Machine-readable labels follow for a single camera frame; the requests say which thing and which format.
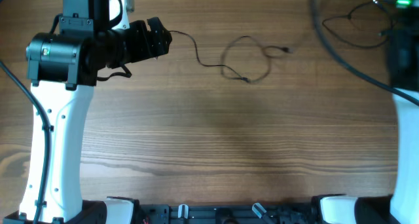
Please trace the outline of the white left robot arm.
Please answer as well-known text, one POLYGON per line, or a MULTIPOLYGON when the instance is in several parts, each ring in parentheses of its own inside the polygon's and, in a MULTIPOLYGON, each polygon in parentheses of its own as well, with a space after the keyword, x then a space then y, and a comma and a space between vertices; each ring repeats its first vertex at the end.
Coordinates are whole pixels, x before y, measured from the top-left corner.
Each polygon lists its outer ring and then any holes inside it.
POLYGON ((158 18, 131 22, 134 0, 63 0, 51 30, 26 48, 33 137, 26 191, 5 223, 144 223, 136 199, 83 200, 80 163, 84 124, 99 71, 131 77, 128 64, 169 51, 158 18))

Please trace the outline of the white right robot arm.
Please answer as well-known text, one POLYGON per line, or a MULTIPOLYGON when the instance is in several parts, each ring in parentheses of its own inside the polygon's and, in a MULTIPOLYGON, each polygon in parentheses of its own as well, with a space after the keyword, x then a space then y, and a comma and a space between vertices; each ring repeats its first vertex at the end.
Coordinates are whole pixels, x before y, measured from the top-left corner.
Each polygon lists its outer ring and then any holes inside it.
POLYGON ((360 72, 344 60, 321 29, 317 0, 309 0, 314 30, 330 56, 344 69, 392 93, 398 126, 398 165, 395 189, 387 210, 379 211, 374 197, 328 196, 319 202, 326 223, 417 223, 418 222, 418 41, 414 30, 418 7, 404 10, 403 27, 389 31, 390 84, 360 72))

